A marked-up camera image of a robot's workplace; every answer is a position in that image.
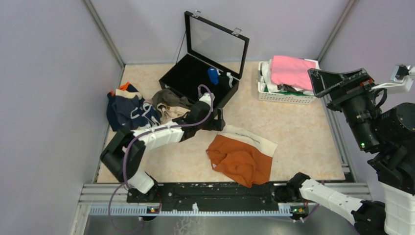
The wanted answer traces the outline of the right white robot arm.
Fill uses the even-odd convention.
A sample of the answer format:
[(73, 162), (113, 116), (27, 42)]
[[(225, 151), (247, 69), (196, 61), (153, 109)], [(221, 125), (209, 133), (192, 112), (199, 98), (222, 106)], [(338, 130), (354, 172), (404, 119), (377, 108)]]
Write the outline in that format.
[(277, 187), (277, 202), (313, 201), (347, 220), (361, 235), (412, 235), (415, 232), (415, 105), (401, 103), (383, 112), (393, 85), (412, 82), (412, 68), (397, 66), (390, 83), (375, 84), (365, 69), (334, 73), (309, 69), (315, 97), (330, 97), (327, 108), (342, 112), (376, 171), (383, 202), (353, 198), (304, 173)]

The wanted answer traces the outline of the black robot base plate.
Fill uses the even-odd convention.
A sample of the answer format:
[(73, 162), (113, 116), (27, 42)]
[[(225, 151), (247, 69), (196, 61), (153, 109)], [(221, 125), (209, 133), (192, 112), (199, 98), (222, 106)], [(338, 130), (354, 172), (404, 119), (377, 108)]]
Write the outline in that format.
[(278, 212), (292, 203), (289, 214), (309, 214), (309, 202), (285, 183), (268, 182), (251, 188), (235, 182), (160, 183), (147, 193), (130, 189), (128, 203), (151, 204), (162, 212)]

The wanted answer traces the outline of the orange underwear white waistband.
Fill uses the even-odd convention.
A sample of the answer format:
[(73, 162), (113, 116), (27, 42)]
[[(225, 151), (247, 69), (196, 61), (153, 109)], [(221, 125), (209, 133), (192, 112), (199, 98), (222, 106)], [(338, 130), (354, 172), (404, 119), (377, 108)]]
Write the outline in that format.
[(251, 188), (270, 180), (277, 144), (243, 128), (227, 125), (206, 150), (214, 171)]

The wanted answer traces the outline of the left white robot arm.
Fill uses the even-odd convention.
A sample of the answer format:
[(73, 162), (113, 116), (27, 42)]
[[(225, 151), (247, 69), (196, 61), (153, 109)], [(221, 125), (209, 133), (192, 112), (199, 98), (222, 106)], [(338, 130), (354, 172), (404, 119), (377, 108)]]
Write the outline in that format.
[(195, 136), (199, 130), (222, 131), (226, 123), (223, 109), (212, 109), (198, 101), (184, 116), (145, 130), (119, 129), (100, 155), (101, 162), (112, 175), (127, 188), (138, 190), (144, 202), (157, 196), (156, 180), (139, 169), (144, 153)]

